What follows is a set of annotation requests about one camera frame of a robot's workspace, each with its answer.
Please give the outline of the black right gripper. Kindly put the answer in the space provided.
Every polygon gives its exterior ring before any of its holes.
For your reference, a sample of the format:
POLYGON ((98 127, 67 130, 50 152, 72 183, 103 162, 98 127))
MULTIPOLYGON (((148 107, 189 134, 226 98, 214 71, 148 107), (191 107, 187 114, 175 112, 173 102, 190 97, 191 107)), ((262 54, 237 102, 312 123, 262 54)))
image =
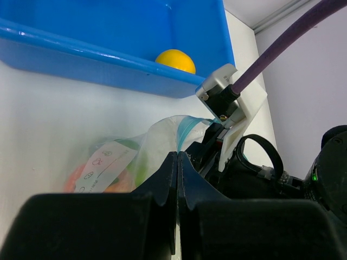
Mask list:
POLYGON ((208 127, 202 142, 193 142, 187 149, 194 169, 214 188, 230 199, 303 199, 303 181, 290 176, 274 146, 257 134, 243 136, 232 150, 225 168, 219 171, 222 134, 226 129, 219 123, 208 127), (246 140, 255 141, 272 162, 258 166, 244 155, 246 140))

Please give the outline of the blue plastic bin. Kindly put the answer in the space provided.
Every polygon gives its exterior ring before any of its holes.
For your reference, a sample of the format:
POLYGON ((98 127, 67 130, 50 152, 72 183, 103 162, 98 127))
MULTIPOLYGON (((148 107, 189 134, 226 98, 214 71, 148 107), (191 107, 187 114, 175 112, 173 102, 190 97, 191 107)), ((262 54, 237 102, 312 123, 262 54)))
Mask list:
POLYGON ((235 62, 222 1, 1 1, 1 60, 171 98, 235 62), (190 56, 196 74, 155 62, 169 49, 190 56))

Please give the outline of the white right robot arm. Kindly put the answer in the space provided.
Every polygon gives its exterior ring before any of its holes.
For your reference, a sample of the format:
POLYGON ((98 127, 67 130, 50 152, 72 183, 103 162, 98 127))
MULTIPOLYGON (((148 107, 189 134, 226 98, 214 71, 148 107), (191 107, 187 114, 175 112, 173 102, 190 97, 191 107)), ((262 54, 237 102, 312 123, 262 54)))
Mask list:
POLYGON ((338 227, 346 229, 346 126, 336 126, 322 137, 320 152, 304 179, 289 175, 274 146, 257 134, 243 136, 219 170, 222 134, 213 123, 202 142, 187 149, 194 169, 230 199, 307 199, 318 203, 338 227), (252 164, 244 155, 246 141, 256 142, 272 166, 252 164))

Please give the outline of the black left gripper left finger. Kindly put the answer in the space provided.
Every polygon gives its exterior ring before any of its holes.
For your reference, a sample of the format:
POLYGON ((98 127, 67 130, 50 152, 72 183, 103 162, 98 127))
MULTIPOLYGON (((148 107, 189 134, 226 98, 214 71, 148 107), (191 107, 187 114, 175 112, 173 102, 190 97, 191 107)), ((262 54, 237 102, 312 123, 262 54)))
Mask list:
POLYGON ((130 193, 52 193, 29 198, 1 259, 170 259, 176 252, 178 155, 130 193))

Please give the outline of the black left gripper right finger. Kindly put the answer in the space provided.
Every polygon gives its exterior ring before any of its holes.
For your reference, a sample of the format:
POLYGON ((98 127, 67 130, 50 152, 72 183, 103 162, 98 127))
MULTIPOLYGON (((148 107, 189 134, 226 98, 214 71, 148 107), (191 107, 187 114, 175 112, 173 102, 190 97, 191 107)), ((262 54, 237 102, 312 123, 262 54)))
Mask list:
POLYGON ((346 259, 335 227, 314 202, 229 199, 184 152, 177 188, 183 259, 346 259))

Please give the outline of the clear zip top bag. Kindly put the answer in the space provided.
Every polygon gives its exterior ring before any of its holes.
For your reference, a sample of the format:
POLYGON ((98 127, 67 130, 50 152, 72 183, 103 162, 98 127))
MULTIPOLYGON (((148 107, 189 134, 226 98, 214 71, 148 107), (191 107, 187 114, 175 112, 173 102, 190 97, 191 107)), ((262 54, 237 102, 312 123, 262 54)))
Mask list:
POLYGON ((132 138, 111 136, 91 146, 87 160, 67 178, 67 193, 128 193, 136 187, 127 166, 139 152, 149 156, 147 179, 170 152, 185 151, 201 142, 212 119, 175 115, 153 124, 146 133, 132 138))

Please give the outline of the yellow fake lemon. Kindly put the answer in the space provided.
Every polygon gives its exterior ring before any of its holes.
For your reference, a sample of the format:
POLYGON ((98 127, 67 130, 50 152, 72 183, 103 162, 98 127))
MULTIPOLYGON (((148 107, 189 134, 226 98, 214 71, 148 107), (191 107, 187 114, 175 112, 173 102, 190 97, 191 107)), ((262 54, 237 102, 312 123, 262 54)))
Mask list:
POLYGON ((160 53, 155 62, 187 73, 196 74, 196 67, 191 57, 178 49, 169 49, 160 53))

